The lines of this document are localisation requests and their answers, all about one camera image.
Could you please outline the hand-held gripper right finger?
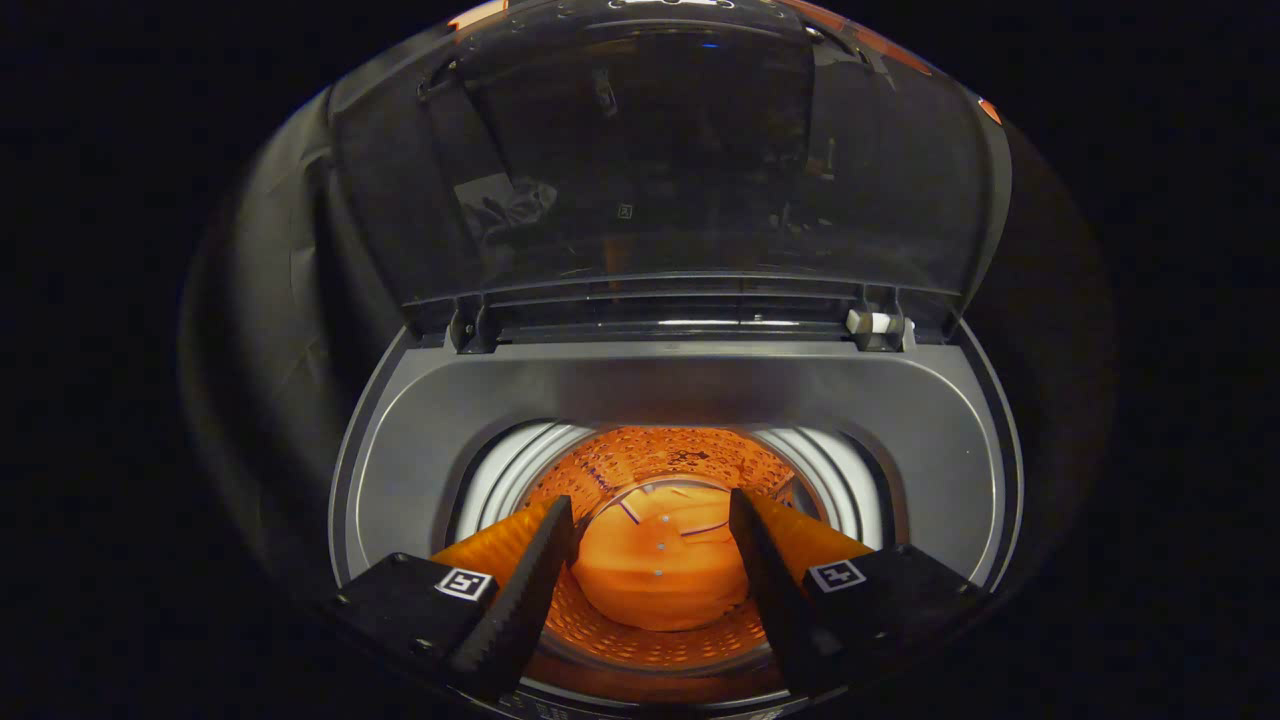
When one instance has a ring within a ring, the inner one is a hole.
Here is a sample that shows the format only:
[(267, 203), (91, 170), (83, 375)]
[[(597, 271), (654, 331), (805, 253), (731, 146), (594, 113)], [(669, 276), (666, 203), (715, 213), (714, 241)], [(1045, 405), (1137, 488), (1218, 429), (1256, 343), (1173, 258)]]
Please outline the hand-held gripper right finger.
[(730, 529), (786, 688), (860, 691), (973, 628), (977, 583), (913, 544), (882, 550), (773, 498), (733, 489)]

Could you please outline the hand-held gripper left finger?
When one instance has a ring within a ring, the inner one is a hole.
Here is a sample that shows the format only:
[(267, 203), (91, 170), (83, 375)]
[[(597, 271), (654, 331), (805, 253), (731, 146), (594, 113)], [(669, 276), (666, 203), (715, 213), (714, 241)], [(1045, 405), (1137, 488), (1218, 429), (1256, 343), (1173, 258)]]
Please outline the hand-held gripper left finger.
[(344, 642), (447, 697), (513, 693), (573, 553), (566, 495), (534, 503), (430, 557), (394, 552), (326, 597)]

